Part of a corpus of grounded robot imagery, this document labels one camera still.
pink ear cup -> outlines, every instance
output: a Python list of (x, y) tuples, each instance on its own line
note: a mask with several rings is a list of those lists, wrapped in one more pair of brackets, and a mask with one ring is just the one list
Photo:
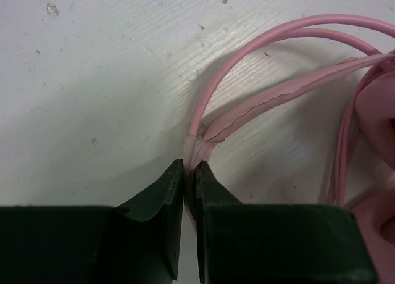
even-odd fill
[(395, 245), (381, 235), (381, 227), (395, 214), (395, 188), (361, 202), (353, 213), (357, 219), (380, 281), (395, 284)]
[[(395, 77), (385, 74), (366, 86), (355, 102), (360, 129), (377, 154), (395, 170)], [(372, 196), (354, 210), (362, 236), (385, 284), (395, 284), (395, 245), (382, 226), (395, 215), (395, 188)]]
[(395, 170), (395, 77), (385, 74), (358, 95), (355, 111), (359, 126), (377, 154)]

